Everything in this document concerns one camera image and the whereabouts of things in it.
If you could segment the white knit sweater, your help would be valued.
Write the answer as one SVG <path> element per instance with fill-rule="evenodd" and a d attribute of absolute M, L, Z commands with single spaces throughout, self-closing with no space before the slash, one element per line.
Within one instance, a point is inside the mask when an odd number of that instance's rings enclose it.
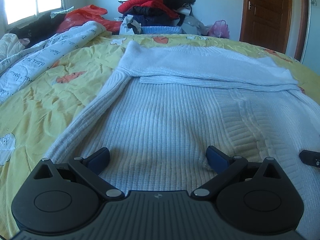
<path fill-rule="evenodd" d="M 214 176 L 206 149 L 277 160 L 304 202 L 297 228 L 319 239 L 319 104 L 269 57 L 217 47 L 127 44 L 97 97 L 46 153 L 54 163 L 110 150 L 101 177 L 121 191 L 193 191 Z"/>

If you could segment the black clothes by window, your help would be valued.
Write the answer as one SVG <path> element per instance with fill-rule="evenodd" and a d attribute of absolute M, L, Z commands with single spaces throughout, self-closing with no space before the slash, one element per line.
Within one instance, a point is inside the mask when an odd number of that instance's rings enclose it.
<path fill-rule="evenodd" d="M 29 39 L 29 43 L 25 49 L 44 41 L 56 34 L 59 25 L 64 21 L 66 14 L 58 14 L 51 18 L 50 12 L 42 15 L 38 20 L 22 28 L 13 28 L 10 34 L 15 34 L 18 39 Z"/>

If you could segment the yellow carrot print bedspread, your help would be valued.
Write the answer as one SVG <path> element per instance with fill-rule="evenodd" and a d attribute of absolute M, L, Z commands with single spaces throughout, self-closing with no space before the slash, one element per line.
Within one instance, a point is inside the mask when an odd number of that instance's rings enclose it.
<path fill-rule="evenodd" d="M 253 58 L 270 57 L 290 70 L 302 91 L 319 101 L 319 75 L 282 53 L 221 38 L 197 35 L 112 35 L 106 31 L 84 48 L 59 59 L 34 82 L 1 105 L 1 144 L 15 149 L 1 161 L 1 236 L 18 231 L 11 203 L 31 169 L 54 140 L 101 90 L 128 42 L 151 47 L 216 46 Z"/>

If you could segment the white text print quilt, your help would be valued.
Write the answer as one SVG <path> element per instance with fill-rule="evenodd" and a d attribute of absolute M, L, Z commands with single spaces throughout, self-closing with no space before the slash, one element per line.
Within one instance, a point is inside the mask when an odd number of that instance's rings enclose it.
<path fill-rule="evenodd" d="M 106 28 L 98 22 L 88 21 L 55 34 L 28 49 L 1 61 L 1 103 L 32 83 L 66 54 L 84 47 Z"/>

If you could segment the pink plastic bag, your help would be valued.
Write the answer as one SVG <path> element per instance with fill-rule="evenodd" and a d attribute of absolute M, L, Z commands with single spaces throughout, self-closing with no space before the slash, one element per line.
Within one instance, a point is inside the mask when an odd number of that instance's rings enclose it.
<path fill-rule="evenodd" d="M 208 35 L 217 38 L 229 38 L 228 24 L 225 20 L 216 21 L 209 28 Z"/>

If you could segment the brown wooden door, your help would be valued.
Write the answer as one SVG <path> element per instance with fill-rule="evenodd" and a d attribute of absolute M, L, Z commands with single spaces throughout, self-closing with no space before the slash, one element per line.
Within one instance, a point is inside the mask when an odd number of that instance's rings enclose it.
<path fill-rule="evenodd" d="M 244 0 L 240 41 L 301 60 L 309 0 Z"/>

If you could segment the light blue knit garment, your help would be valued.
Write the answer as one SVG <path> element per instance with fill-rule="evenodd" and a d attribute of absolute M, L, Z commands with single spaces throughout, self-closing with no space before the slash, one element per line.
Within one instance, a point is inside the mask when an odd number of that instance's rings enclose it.
<path fill-rule="evenodd" d="M 149 26 L 141 27 L 142 34 L 183 34 L 184 31 L 180 27 L 172 26 Z"/>

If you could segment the red plastic bag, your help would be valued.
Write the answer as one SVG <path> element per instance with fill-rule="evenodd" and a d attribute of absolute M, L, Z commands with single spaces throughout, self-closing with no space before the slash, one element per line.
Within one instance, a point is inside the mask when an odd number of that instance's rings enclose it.
<path fill-rule="evenodd" d="M 111 21 L 103 18 L 108 11 L 105 8 L 96 5 L 87 5 L 79 9 L 75 9 L 66 14 L 65 19 L 59 25 L 57 33 L 68 31 L 72 27 L 82 26 L 88 21 L 98 22 L 103 25 L 107 31 L 117 33 L 120 31 L 121 22 Z"/>

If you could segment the navy blue garment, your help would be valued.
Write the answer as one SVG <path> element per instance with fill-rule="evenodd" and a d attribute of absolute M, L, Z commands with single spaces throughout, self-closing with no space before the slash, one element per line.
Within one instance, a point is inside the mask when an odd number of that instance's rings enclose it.
<path fill-rule="evenodd" d="M 133 16 L 133 19 L 141 24 L 142 27 L 150 26 L 171 26 L 172 21 L 179 19 L 179 14 L 174 11 L 166 12 L 159 8 L 133 6 L 123 16 Z"/>

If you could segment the white wardrobe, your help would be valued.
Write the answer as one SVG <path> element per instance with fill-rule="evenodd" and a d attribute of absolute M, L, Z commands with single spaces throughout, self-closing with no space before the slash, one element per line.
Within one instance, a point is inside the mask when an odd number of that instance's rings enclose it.
<path fill-rule="evenodd" d="M 308 6 L 308 25 L 301 61 L 319 75 L 319 0 L 308 0 Z"/>

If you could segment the red garment on pile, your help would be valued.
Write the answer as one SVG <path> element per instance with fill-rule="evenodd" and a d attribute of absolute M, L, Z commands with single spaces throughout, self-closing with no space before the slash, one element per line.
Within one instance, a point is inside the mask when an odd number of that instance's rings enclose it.
<path fill-rule="evenodd" d="M 178 14 L 168 8 L 163 0 L 128 0 L 118 7 L 118 12 L 124 14 L 134 6 L 150 7 L 164 11 L 171 19 L 177 19 Z"/>

